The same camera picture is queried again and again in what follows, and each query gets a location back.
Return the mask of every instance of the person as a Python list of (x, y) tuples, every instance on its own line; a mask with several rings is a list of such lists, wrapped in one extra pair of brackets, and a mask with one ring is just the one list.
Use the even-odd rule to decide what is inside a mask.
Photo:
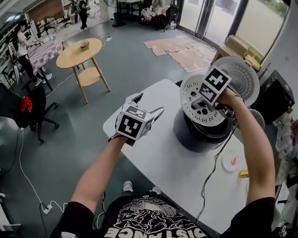
[[(38, 86), (41, 82), (45, 84), (46, 81), (39, 73), (36, 74), (38, 78), (34, 75), (32, 65), (28, 60), (27, 47), (35, 46), (37, 45), (37, 42), (29, 43), (26, 40), (26, 36), (23, 33), (26, 28), (27, 22), (25, 20), (21, 20), (14, 29), (12, 42), (17, 52), (20, 65), (22, 65), (23, 69), (28, 74), (28, 77), (35, 83), (35, 86)], [(52, 74), (48, 74), (46, 77), (49, 80), (52, 78)]]
[(87, 10), (89, 9), (89, 7), (86, 6), (86, 2), (84, 0), (81, 0), (79, 3), (79, 8), (80, 8), (80, 12), (79, 12), (79, 16), (81, 18), (82, 21), (82, 26), (81, 26), (81, 30), (84, 30), (87, 25)]
[[(236, 114), (250, 183), (246, 207), (234, 216), (230, 227), (220, 237), (269, 237), (275, 204), (275, 169), (271, 145), (243, 100), (232, 90), (225, 89), (218, 101), (233, 108)], [(136, 196), (132, 194), (133, 187), (129, 181), (123, 186), (126, 196), (111, 203), (101, 229), (92, 230), (96, 207), (126, 140), (124, 136), (112, 139), (83, 174), (50, 237), (66, 237), (62, 236), (62, 232), (78, 238), (210, 237), (203, 228), (180, 213), (175, 204), (161, 196), (156, 188), (149, 194)]]

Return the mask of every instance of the woman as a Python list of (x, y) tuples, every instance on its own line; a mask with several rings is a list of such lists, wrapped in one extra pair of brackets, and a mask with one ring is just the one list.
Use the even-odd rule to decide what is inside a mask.
[(79, 12), (79, 16), (81, 18), (82, 21), (82, 26), (81, 26), (81, 30), (84, 30), (87, 25), (87, 10), (89, 9), (89, 7), (86, 6), (86, 3), (84, 0), (81, 0), (79, 3), (79, 7), (80, 7), (80, 12)]
[[(25, 20), (20, 21), (15, 27), (13, 33), (13, 45), (19, 57), (19, 63), (22, 65), (29, 78), (35, 83), (35, 86), (38, 86), (41, 82), (45, 84), (46, 81), (39, 73), (36, 74), (39, 79), (33, 74), (33, 68), (30, 61), (27, 59), (27, 47), (35, 46), (37, 45), (37, 42), (29, 43), (26, 40), (26, 36), (23, 33), (26, 30), (26, 27), (27, 23)], [(51, 77), (52, 74), (47, 75), (47, 79), (50, 79)]]

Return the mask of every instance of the hand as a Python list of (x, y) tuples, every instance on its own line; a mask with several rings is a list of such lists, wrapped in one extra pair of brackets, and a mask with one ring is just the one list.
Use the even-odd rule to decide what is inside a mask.
[(225, 88), (222, 94), (218, 97), (217, 102), (232, 107), (232, 101), (238, 97), (231, 89)]

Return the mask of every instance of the office chair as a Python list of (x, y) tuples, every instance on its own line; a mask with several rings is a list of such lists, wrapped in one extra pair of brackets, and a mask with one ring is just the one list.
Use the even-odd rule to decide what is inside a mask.
[(14, 89), (12, 81), (19, 84), (20, 79), (20, 81), (23, 83), (22, 79), (20, 78), (18, 67), (15, 64), (13, 64), (13, 62), (10, 59), (7, 60), (7, 66), (2, 70), (1, 73), (4, 75), (6, 82), (9, 84), (12, 90)]
[(70, 22), (70, 16), (69, 16), (69, 10), (70, 10), (70, 9), (71, 9), (71, 8), (69, 8), (69, 9), (67, 10), (66, 18), (65, 18), (65, 16), (62, 17), (62, 21), (61, 21), (60, 23), (64, 23), (64, 25), (61, 26), (61, 28), (62, 28), (62, 27), (66, 27), (68, 24), (71, 24), (71, 22)]
[(45, 117), (53, 106), (57, 108), (59, 104), (53, 102), (46, 108), (46, 94), (43, 87), (34, 89), (28, 97), (33, 105), (32, 111), (23, 113), (21, 112), (22, 98), (0, 83), (0, 116), (13, 119), (19, 128), (30, 126), (32, 131), (35, 131), (38, 123), (38, 140), (43, 144), (44, 140), (41, 139), (42, 122), (52, 123), (55, 125), (55, 129), (59, 128), (59, 124)]

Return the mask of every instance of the black appliance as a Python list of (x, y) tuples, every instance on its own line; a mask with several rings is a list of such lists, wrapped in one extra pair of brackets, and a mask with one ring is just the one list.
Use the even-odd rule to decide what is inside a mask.
[(260, 88), (257, 100), (251, 105), (269, 125), (294, 105), (294, 95), (283, 77), (274, 70)]

